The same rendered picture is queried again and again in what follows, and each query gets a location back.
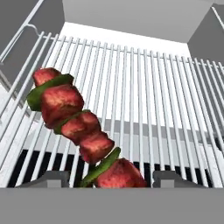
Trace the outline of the grey toaster oven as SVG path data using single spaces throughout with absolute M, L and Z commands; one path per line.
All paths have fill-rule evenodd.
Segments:
M 193 53 L 190 36 L 199 23 L 189 0 L 0 0 L 0 95 L 6 95 L 41 32 L 154 53 L 209 60 L 224 66 L 224 24 L 220 41 L 201 40 Z M 77 186 L 85 176 L 73 176 Z

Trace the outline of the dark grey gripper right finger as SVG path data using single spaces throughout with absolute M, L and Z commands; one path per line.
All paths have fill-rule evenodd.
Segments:
M 203 188 L 194 182 L 182 179 L 175 171 L 154 171 L 154 188 Z

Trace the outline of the meat and pepper kebab skewer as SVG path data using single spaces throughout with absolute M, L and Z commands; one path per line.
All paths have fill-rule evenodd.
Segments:
M 119 157 L 121 149 L 102 131 L 97 116 L 83 108 L 84 100 L 73 85 L 72 75 L 47 67 L 36 70 L 32 78 L 35 88 L 27 95 L 30 109 L 40 112 L 49 130 L 72 141 L 84 162 L 95 166 L 80 182 L 81 187 L 147 186 L 140 171 L 129 160 Z

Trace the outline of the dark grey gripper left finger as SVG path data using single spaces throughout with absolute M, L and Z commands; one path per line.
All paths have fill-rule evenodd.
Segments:
M 68 171 L 47 171 L 40 178 L 19 185 L 18 188 L 68 188 L 69 178 Z

